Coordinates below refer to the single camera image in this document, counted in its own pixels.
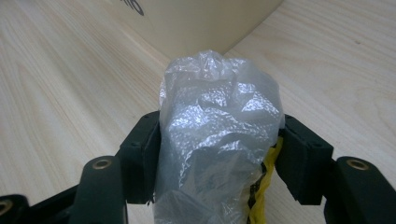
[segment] wooden table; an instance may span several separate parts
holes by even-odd
[[[30,204],[76,185],[83,165],[114,155],[158,109],[170,60],[105,1],[0,1],[0,195]],[[335,147],[374,163],[396,187],[396,4],[285,0],[227,57],[245,57],[280,85],[285,112]],[[324,223],[277,175],[268,223]],[[130,223],[153,223],[129,205]]]

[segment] plastic bag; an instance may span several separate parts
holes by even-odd
[[[160,104],[155,223],[247,223],[250,185],[284,124],[276,82],[209,50],[169,64]]]

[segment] yellow tape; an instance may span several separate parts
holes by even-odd
[[[275,147],[270,147],[268,153],[263,161],[266,168],[266,174],[262,177],[260,182],[260,187],[255,193],[256,202],[250,209],[249,212],[249,223],[251,224],[265,224],[265,213],[264,213],[264,192],[271,183],[271,176],[274,171],[275,162],[277,156],[279,155],[280,149],[282,148],[283,137],[277,138],[277,143]]]

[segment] wood grain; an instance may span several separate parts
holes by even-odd
[[[30,204],[77,184],[83,165],[114,155],[140,116],[158,109],[170,62],[111,1],[0,1],[0,195]],[[396,187],[396,3],[285,0],[230,50],[273,76],[285,112],[374,163]],[[274,176],[268,223],[324,223]],[[153,223],[130,205],[131,223]]]

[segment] screw hole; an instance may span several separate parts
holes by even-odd
[[[366,170],[370,169],[370,167],[369,167],[366,163],[364,163],[364,162],[362,162],[362,161],[358,161],[358,160],[347,160],[346,163],[347,163],[349,166],[351,166],[351,167],[353,167],[353,168],[355,168],[355,169],[357,169],[357,170],[366,171]]]
[[[99,160],[92,165],[95,170],[102,170],[111,165],[111,160]]]
[[[0,216],[8,212],[12,208],[12,204],[13,202],[11,200],[0,201]]]

